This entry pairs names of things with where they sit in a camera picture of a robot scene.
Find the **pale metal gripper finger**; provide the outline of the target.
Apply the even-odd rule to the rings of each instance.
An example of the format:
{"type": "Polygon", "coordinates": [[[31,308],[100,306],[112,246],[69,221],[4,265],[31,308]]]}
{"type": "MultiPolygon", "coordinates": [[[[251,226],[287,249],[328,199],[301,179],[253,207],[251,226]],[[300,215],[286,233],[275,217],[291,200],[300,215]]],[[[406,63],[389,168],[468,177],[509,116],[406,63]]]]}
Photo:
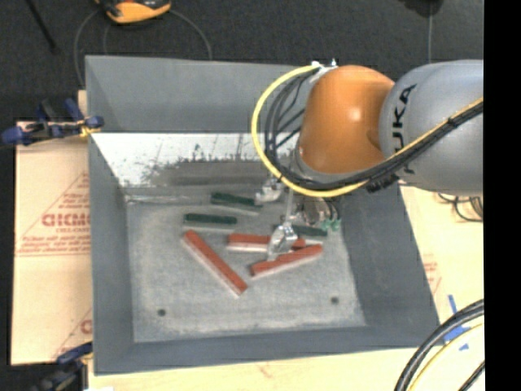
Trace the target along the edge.
{"type": "Polygon", "coordinates": [[[267,179],[255,194],[255,202],[269,203],[279,199],[282,194],[282,184],[277,179],[267,179]]]}
{"type": "Polygon", "coordinates": [[[275,260],[279,255],[291,250],[292,245],[298,240],[292,224],[283,223],[274,229],[267,248],[268,261],[275,260]]]}

